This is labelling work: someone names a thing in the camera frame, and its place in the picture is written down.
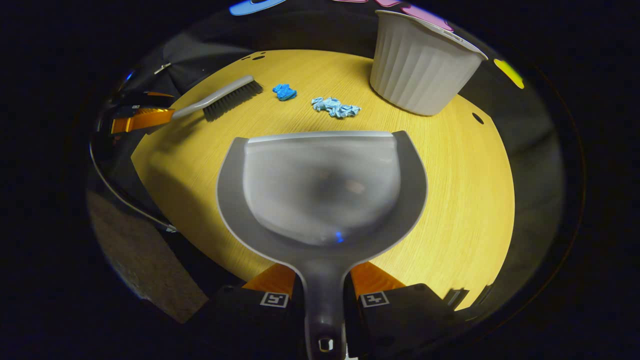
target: black bristles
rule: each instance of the black bristles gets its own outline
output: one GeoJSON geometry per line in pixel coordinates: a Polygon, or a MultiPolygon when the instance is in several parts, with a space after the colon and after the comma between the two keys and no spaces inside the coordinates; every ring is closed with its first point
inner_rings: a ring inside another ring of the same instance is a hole
{"type": "Polygon", "coordinates": [[[262,85],[258,84],[258,82],[254,80],[247,85],[230,92],[218,101],[204,108],[204,117],[209,122],[216,120],[227,111],[235,108],[261,92],[262,85]]]}

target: round table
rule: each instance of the round table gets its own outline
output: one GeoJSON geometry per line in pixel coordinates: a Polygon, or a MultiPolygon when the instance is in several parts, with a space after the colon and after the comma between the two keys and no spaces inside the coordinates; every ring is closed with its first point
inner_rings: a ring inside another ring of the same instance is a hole
{"type": "Polygon", "coordinates": [[[371,260],[401,282],[427,284],[444,297],[469,293],[463,309],[500,270],[513,231],[515,198],[509,160],[492,119],[457,95],[425,117],[382,99],[369,86],[373,60],[314,50],[259,51],[209,76],[173,105],[180,109],[252,75],[264,91],[214,122],[198,111],[146,135],[131,159],[154,202],[204,254],[248,281],[273,263],[240,244],[216,206],[216,180],[235,137],[304,131],[405,130],[427,172],[427,204],[413,231],[371,260]],[[298,96],[279,101],[271,89],[288,83],[298,96]],[[357,105],[336,119],[312,109],[315,97],[357,105]]]}

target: blue crumpled paper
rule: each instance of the blue crumpled paper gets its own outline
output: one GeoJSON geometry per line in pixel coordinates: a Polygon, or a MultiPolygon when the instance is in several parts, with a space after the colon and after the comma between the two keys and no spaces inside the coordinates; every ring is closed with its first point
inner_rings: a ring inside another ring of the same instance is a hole
{"type": "Polygon", "coordinates": [[[298,94],[297,91],[289,87],[289,84],[277,84],[276,87],[273,88],[273,92],[276,93],[280,101],[293,99],[298,94]]]}
{"type": "Polygon", "coordinates": [[[314,107],[314,110],[321,111],[326,110],[329,111],[329,116],[336,117],[341,119],[343,117],[354,117],[358,115],[358,112],[362,110],[359,106],[355,105],[343,105],[338,101],[338,99],[334,97],[327,97],[323,99],[322,97],[316,97],[311,100],[311,105],[314,107]]]}

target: ribbed container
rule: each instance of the ribbed container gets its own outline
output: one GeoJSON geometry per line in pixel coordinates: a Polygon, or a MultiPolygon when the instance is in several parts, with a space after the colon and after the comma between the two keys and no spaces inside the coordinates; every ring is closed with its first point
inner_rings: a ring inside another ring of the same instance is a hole
{"type": "Polygon", "coordinates": [[[439,113],[486,55],[452,32],[405,14],[377,10],[378,41],[371,86],[419,115],[439,113]]]}

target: gray brush handle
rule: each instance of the gray brush handle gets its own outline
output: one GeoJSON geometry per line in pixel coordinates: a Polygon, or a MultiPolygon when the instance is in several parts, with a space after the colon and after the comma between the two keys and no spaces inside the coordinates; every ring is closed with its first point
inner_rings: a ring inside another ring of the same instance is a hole
{"type": "Polygon", "coordinates": [[[189,105],[186,108],[180,109],[173,113],[171,116],[171,120],[177,120],[182,117],[185,117],[191,113],[194,113],[198,110],[204,109],[207,106],[213,104],[214,102],[220,100],[223,96],[228,95],[230,92],[233,92],[242,86],[247,85],[253,81],[253,76],[247,75],[235,80],[233,83],[223,87],[222,89],[214,92],[213,94],[207,96],[201,101],[196,102],[195,104],[189,105]]]}

